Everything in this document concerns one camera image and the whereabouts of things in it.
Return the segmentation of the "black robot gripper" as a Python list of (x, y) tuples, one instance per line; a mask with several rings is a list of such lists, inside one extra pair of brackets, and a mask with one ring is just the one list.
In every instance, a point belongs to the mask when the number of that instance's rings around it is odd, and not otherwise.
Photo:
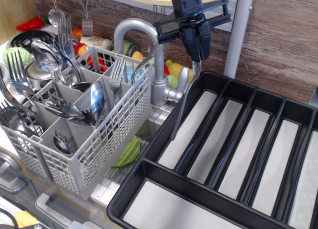
[[(173, 12), (154, 22), (158, 42), (166, 43), (179, 38), (193, 61), (207, 60), (210, 56), (212, 29), (231, 22), (228, 3), (229, 0), (208, 3), (202, 0), (172, 0)], [(223, 13), (207, 19), (205, 12), (218, 7), (222, 8)], [(161, 27), (173, 22), (178, 22), (179, 28), (163, 33)]]

